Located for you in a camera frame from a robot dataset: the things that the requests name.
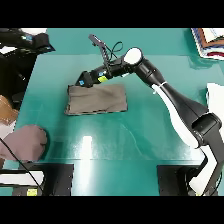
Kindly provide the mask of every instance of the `yellow sticker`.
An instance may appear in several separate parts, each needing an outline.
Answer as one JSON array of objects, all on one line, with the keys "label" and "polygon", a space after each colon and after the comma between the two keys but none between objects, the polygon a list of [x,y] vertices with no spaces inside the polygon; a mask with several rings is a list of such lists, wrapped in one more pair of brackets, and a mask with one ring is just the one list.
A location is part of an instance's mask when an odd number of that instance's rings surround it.
[{"label": "yellow sticker", "polygon": [[106,76],[103,75],[103,76],[99,77],[98,80],[99,80],[100,82],[106,82],[108,79],[107,79]]},{"label": "yellow sticker", "polygon": [[37,196],[37,189],[28,189],[27,196]]}]

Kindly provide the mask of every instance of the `brown cloth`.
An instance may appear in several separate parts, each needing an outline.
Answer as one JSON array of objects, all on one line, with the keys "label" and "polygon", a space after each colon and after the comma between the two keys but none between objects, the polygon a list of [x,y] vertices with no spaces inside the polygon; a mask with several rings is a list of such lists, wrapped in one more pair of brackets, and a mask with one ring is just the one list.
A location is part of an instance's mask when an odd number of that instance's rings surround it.
[{"label": "brown cloth", "polygon": [[200,35],[200,38],[201,38],[201,44],[202,44],[202,47],[205,48],[205,47],[212,47],[212,46],[215,46],[215,45],[224,45],[224,40],[216,40],[216,41],[211,41],[211,42],[206,42],[205,40],[205,35],[204,35],[204,32],[202,30],[202,28],[198,28],[198,32],[199,32],[199,35]]},{"label": "brown cloth", "polygon": [[68,86],[67,115],[96,114],[127,110],[123,85],[94,85],[91,88]]},{"label": "brown cloth", "polygon": [[[47,137],[42,128],[29,125],[8,134],[4,138],[4,142],[19,160],[37,161],[44,152]],[[0,142],[0,157],[15,160],[2,142]]]},{"label": "brown cloth", "polygon": [[18,111],[12,109],[9,101],[0,95],[0,123],[10,125],[17,119]]}]

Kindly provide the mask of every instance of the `stack of cloth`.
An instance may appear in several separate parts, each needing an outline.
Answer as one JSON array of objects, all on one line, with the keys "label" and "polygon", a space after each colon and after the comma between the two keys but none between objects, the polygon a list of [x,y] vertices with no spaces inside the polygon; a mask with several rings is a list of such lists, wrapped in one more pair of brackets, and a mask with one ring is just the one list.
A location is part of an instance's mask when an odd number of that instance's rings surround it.
[{"label": "stack of cloth", "polygon": [[224,60],[224,28],[191,28],[202,58]]}]

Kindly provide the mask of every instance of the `person's hand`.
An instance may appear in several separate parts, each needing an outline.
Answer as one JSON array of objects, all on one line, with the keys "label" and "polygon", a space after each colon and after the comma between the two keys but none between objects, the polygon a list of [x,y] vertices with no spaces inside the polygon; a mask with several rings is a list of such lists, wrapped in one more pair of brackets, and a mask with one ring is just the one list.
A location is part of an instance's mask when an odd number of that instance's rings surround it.
[{"label": "person's hand", "polygon": [[[41,127],[29,125],[7,135],[4,142],[19,160],[37,161],[45,150],[47,136]],[[0,157],[16,160],[2,142],[0,142]]]}]

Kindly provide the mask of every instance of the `glossy table surface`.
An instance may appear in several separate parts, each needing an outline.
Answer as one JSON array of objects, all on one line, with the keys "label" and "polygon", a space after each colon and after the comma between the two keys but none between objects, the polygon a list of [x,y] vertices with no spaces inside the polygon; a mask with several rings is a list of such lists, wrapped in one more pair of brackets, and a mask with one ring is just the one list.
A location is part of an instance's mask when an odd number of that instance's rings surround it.
[{"label": "glossy table surface", "polygon": [[[128,111],[64,114],[67,86],[102,64],[90,33],[110,47],[123,41],[120,54],[140,47],[174,88],[204,105],[207,83],[224,85],[224,66],[198,56],[190,29],[48,29],[56,52],[38,56],[16,129],[36,124],[47,131],[41,162],[74,163],[72,195],[159,195],[156,165],[200,164],[203,155],[181,141],[165,104],[135,74],[103,83],[125,86]],[[11,191],[1,188],[0,194]]]}]

